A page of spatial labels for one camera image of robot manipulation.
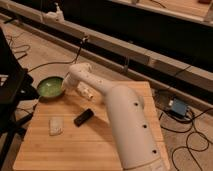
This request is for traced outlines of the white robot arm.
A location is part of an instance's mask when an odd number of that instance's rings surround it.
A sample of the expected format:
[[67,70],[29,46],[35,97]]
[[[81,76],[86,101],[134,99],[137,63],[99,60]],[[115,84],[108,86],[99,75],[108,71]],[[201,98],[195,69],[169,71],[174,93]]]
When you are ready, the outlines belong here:
[[167,171],[144,114],[144,100],[126,85],[91,72],[89,63],[73,64],[64,78],[64,89],[75,89],[80,82],[100,92],[123,171]]

